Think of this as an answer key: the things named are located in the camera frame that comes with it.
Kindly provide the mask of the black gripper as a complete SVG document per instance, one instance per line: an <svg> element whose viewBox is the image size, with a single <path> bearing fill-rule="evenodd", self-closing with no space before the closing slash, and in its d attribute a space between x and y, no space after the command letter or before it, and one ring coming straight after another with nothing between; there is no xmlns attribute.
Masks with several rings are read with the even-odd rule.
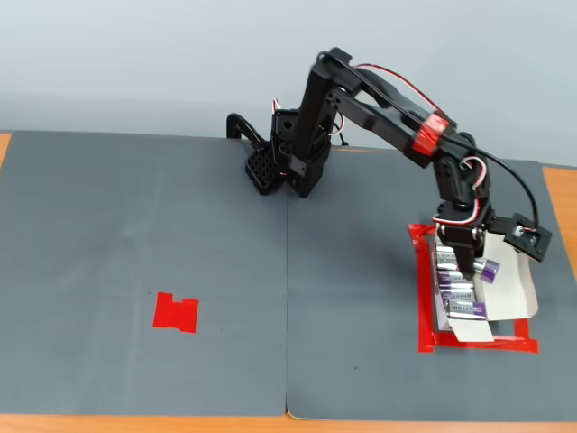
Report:
<svg viewBox="0 0 577 433"><path fill-rule="evenodd" d="M437 239L453 248L458 269L466 279L474 276L475 254L484 251L492 211L490 202L479 202L471 207L442 202L437 209L434 217Z"/></svg>

